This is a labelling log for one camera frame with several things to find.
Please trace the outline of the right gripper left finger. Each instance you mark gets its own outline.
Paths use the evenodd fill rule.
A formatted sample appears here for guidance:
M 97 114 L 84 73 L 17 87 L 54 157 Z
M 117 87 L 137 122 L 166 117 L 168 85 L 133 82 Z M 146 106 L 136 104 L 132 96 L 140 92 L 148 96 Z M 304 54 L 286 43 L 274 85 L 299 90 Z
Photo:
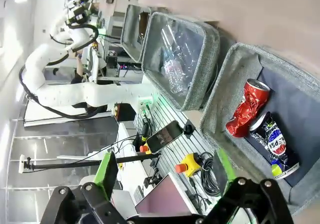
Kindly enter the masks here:
M 54 189 L 43 213 L 45 224 L 77 224 L 83 215 L 93 216 L 95 224 L 124 224 L 125 219 L 111 203 L 118 165 L 113 152 L 102 159 L 93 182 L 71 190 Z

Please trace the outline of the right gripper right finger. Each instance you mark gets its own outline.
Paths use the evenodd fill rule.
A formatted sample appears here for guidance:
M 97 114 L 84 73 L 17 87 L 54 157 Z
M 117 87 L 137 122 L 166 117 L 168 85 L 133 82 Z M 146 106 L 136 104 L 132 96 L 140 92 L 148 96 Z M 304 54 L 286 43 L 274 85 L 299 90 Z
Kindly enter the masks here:
M 240 208 L 251 210 L 259 224 L 292 224 L 293 219 L 278 182 L 263 179 L 255 183 L 236 177 L 232 164 L 223 149 L 213 155 L 215 166 L 226 181 L 224 192 L 207 215 L 208 224 L 229 224 Z

